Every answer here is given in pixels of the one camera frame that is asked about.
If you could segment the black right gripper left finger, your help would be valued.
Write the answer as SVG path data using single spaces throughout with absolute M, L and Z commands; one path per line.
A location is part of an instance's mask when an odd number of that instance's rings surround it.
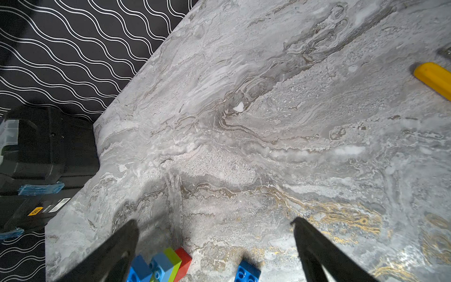
M 59 281 L 125 282 L 135 258 L 138 239 L 137 221 L 132 219 Z

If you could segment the dark blue lego brick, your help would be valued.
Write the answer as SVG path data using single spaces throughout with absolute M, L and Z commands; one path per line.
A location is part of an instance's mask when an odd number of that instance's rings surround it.
M 238 265 L 234 282 L 259 282 L 260 275 L 261 271 L 258 268 L 242 260 Z
M 152 271 L 141 255 L 136 256 L 129 270 L 127 282 L 150 282 Z

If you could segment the lime green square lego brick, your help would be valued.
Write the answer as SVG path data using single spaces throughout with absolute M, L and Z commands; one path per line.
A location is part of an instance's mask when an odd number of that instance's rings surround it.
M 168 282 L 174 282 L 175 278 L 177 276 L 177 272 L 180 269 L 180 266 L 182 264 L 182 259 L 179 257 L 179 255 L 171 248 L 166 248 L 163 253 L 166 255 L 166 257 L 169 259 L 169 262 L 171 264 L 170 266 L 170 275 L 168 278 Z

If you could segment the light blue lego plate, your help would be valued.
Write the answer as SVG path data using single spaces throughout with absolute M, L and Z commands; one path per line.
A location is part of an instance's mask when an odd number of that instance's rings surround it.
M 150 261 L 152 273 L 151 282 L 168 282 L 173 270 L 173 264 L 164 253 L 156 254 Z

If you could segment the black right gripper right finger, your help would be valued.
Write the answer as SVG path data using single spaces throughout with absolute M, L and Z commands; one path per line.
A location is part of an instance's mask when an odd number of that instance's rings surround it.
M 336 282 L 376 280 L 304 218 L 295 218 L 291 225 L 306 281 L 326 282 L 325 270 Z

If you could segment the red lego brick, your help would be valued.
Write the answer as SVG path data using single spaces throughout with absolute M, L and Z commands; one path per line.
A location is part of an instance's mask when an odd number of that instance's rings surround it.
M 192 257 L 182 247 L 175 250 L 175 253 L 182 260 L 182 263 L 175 277 L 175 282 L 179 282 L 182 278 L 186 276 L 192 262 Z

